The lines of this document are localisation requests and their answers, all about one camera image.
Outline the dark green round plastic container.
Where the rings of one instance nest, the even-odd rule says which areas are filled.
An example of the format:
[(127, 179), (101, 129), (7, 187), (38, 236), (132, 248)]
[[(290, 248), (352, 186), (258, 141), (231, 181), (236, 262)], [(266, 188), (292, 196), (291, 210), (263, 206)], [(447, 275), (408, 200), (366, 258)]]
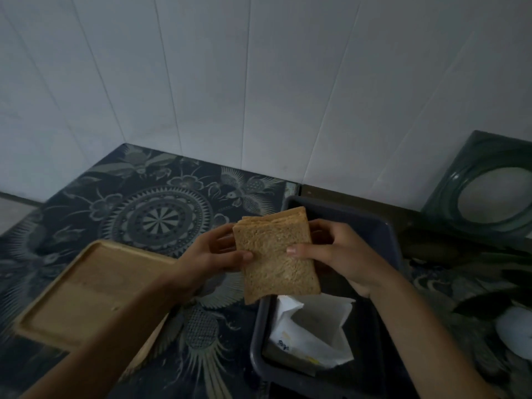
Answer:
[(532, 141), (475, 130), (469, 136), (422, 208), (422, 216), (453, 234), (518, 242), (532, 233), (532, 199), (508, 219), (479, 223), (467, 220), (458, 208), (459, 197), (481, 175), (502, 168), (532, 173)]

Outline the dark leaf patterned cloth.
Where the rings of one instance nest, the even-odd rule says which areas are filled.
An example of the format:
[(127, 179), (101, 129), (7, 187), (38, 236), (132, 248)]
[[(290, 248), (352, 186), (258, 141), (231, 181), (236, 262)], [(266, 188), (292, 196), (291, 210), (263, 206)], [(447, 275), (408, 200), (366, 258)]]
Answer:
[(412, 227), (398, 240), (402, 274), (498, 397), (532, 399), (532, 361), (510, 351), (495, 329), (511, 306), (532, 310), (532, 254)]

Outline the white paper bag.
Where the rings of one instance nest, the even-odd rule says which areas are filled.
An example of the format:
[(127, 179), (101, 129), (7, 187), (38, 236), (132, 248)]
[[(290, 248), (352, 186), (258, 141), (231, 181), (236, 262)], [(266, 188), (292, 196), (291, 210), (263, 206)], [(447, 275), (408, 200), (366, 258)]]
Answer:
[(319, 295), (279, 295), (268, 338), (277, 349), (318, 370), (354, 360), (343, 331), (355, 299)]

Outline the dark plastic tray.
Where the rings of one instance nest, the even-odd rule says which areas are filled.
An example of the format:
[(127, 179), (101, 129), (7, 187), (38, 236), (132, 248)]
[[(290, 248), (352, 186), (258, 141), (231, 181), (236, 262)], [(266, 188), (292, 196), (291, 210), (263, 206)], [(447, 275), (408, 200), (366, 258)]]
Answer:
[[(309, 220), (324, 219), (349, 224), (391, 266), (400, 268), (402, 255), (395, 230), (375, 214), (346, 205), (301, 196), (288, 197), (282, 211), (304, 207)], [(331, 370), (306, 375), (271, 360), (281, 347), (268, 342), (273, 325), (276, 296), (261, 299), (250, 343), (250, 361), (265, 382), (274, 385), (279, 399), (418, 399), (406, 369), (382, 320), (368, 298), (362, 298), (332, 269), (322, 268), (318, 277), (323, 293), (355, 299), (343, 331), (354, 359)]]

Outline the rectangular wooden tray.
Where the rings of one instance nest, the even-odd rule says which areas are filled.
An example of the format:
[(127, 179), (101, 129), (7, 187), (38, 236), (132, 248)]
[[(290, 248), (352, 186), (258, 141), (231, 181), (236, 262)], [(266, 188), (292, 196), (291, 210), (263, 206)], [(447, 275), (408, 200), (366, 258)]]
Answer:
[(73, 352), (175, 263), (115, 241), (94, 241), (17, 316), (14, 332)]

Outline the white round object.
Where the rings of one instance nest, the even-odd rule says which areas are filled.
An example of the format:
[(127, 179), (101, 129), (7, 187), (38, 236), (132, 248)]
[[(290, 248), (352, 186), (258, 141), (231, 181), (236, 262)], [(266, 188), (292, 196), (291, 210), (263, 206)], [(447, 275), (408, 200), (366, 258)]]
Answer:
[(495, 329), (510, 351), (532, 361), (532, 310), (511, 306), (496, 319)]

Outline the person's right hand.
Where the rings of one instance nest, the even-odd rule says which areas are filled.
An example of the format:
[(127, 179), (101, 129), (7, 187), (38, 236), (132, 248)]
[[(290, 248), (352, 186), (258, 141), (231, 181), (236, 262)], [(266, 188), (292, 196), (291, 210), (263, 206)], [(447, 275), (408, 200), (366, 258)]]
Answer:
[(319, 262), (342, 275), (358, 295), (369, 298), (378, 287), (383, 287), (395, 268), (347, 224), (323, 219), (309, 222), (312, 243), (333, 245), (333, 259)]

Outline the dark floral patterned tablecloth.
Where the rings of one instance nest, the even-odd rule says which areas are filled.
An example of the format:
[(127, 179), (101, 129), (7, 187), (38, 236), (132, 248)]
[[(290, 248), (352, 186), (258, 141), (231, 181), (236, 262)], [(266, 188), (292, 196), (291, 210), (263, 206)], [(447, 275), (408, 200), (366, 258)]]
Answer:
[[(0, 234), (0, 399), (16, 399), (65, 353), (13, 322), (79, 254), (110, 240), (177, 259), (197, 236), (281, 211), (297, 183), (123, 144)], [(109, 399), (269, 399), (249, 345), (258, 304), (241, 273), (210, 279), (165, 322), (148, 358)]]

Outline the person's left forearm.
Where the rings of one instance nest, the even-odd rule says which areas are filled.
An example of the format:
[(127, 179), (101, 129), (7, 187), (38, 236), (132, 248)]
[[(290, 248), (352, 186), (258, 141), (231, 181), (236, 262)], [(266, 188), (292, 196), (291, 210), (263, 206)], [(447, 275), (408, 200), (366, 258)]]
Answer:
[(164, 316), (201, 284), (178, 274), (156, 279), (19, 399), (105, 399)]

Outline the person's left hand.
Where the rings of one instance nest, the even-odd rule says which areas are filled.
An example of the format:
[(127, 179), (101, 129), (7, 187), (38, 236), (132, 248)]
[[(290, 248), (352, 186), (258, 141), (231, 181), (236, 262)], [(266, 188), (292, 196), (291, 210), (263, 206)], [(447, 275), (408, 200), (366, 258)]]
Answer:
[(219, 274), (209, 272), (209, 256), (211, 254), (249, 252), (236, 248), (233, 228), (233, 223), (227, 223), (201, 234), (178, 258), (168, 273), (168, 282), (175, 297), (175, 303), (184, 303), (206, 281)]

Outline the stack of brown bread slices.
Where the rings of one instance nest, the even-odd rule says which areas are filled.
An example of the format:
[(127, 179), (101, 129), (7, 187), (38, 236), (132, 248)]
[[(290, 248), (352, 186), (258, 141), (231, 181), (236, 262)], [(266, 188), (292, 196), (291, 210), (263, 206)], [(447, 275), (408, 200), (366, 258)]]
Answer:
[(253, 254), (253, 261), (242, 271), (246, 305), (270, 295), (321, 293), (314, 261), (287, 254), (287, 248), (312, 241), (303, 206), (266, 216), (244, 216), (232, 232), (236, 248)]

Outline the person's right forearm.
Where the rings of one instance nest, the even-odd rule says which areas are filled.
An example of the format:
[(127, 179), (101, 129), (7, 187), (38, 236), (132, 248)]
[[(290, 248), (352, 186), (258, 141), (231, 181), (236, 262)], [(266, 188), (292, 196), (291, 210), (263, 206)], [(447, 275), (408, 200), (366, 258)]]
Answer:
[(392, 269), (368, 288), (420, 399), (498, 399), (402, 275)]

